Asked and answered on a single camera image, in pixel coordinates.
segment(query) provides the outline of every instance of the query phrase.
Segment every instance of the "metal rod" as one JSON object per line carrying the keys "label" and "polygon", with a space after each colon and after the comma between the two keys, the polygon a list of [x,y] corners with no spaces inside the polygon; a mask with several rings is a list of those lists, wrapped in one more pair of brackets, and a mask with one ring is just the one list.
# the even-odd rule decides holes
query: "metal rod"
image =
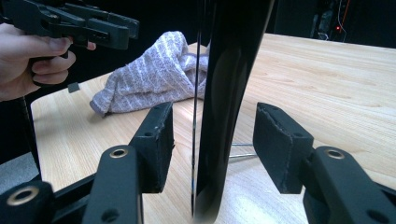
{"label": "metal rod", "polygon": [[253,143],[231,143],[233,147],[253,147]]}
{"label": "metal rod", "polygon": [[233,158],[244,158],[244,157],[256,157],[257,154],[255,153],[247,153],[247,154],[241,154],[241,155],[232,155],[229,158],[233,159]]}

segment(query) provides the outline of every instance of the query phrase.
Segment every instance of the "wooden table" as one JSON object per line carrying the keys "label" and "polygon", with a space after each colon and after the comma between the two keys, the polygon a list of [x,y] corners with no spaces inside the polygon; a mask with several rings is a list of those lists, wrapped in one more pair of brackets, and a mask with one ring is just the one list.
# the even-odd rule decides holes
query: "wooden table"
{"label": "wooden table", "polygon": [[[251,143],[257,102],[276,105],[314,135],[314,147],[350,152],[374,181],[396,189],[395,62],[396,49],[267,34],[234,141]],[[42,177],[54,190],[94,173],[102,152],[128,144],[148,113],[95,115],[89,101],[107,77],[32,103]],[[191,223],[192,110],[192,100],[174,104],[176,147],[164,192],[144,195],[147,223]],[[302,197],[280,195],[258,158],[230,159],[217,223],[306,223]]]}

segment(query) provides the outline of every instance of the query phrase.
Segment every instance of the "gray knit cloth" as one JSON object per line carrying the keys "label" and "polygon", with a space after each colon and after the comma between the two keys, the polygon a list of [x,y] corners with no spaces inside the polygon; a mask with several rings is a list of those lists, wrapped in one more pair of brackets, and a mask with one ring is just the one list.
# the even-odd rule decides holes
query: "gray knit cloth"
{"label": "gray knit cloth", "polygon": [[[115,70],[90,106],[104,117],[194,97],[196,60],[181,32],[164,33],[142,56]],[[203,99],[208,55],[201,54],[199,63],[198,97]]]}

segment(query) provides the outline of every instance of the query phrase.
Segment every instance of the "black clamp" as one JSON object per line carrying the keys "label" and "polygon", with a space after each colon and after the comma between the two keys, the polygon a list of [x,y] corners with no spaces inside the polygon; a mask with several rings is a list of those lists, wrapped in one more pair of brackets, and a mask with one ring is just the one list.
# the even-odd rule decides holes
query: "black clamp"
{"label": "black clamp", "polygon": [[77,2],[2,0],[0,21],[13,24],[30,35],[52,38],[71,36],[75,45],[88,42],[127,49],[137,39],[139,21]]}

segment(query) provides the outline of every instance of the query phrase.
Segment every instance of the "hand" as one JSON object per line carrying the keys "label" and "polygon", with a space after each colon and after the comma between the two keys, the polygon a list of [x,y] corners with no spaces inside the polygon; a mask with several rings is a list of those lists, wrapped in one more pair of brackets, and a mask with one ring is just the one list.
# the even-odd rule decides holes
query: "hand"
{"label": "hand", "polygon": [[[67,59],[59,57],[72,44],[69,38],[49,38],[25,35],[8,24],[0,24],[0,102],[12,100],[37,91],[33,78],[43,84],[58,84],[66,80],[67,69],[76,61],[76,55],[68,51]],[[87,49],[95,49],[89,43]],[[54,57],[29,66],[31,58]]]}

